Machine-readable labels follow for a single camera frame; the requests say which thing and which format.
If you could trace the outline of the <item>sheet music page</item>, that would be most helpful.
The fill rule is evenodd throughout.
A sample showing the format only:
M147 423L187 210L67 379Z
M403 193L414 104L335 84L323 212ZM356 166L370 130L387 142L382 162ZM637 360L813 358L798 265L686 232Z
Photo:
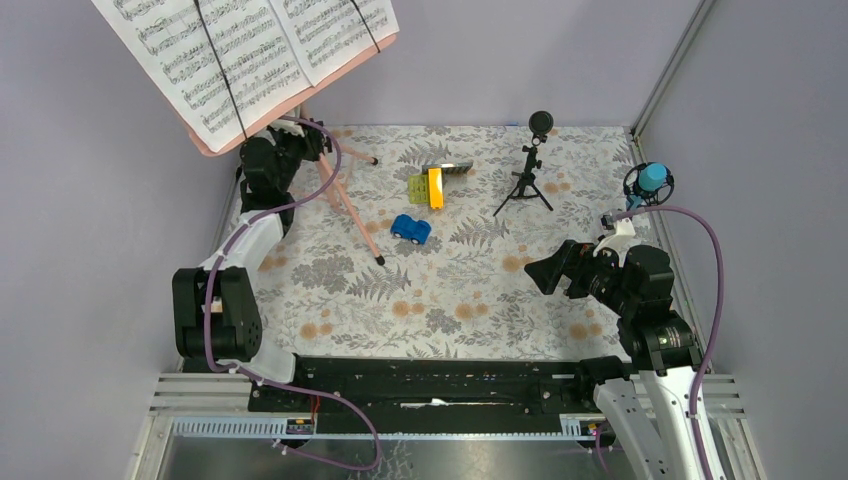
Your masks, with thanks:
M94 5L213 152L310 85L268 1Z
M389 0L276 0L271 6L312 86L399 32Z

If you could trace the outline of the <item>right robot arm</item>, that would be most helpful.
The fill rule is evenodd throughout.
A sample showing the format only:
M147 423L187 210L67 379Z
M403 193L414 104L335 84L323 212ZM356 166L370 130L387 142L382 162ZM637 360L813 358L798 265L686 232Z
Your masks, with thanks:
M566 240L524 270L545 295L567 278L568 298L592 297L617 315L631 364L616 356L580 361L573 396L583 410L601 411L635 475L725 478L703 405L699 342L672 308L668 254L637 245L620 258L609 248Z

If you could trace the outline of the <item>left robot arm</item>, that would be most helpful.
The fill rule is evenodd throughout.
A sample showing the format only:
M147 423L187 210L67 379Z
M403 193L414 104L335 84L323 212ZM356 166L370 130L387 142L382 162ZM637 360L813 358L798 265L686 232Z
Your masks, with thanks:
M269 126L244 141L237 185L237 225L203 263L172 278L176 349L186 360L214 372L242 373L257 384L273 384L272 398L288 411L309 401L310 385L296 372L296 356L264 338L254 285L270 249L294 223L290 187L301 164L331 150L328 130L312 119L293 134Z

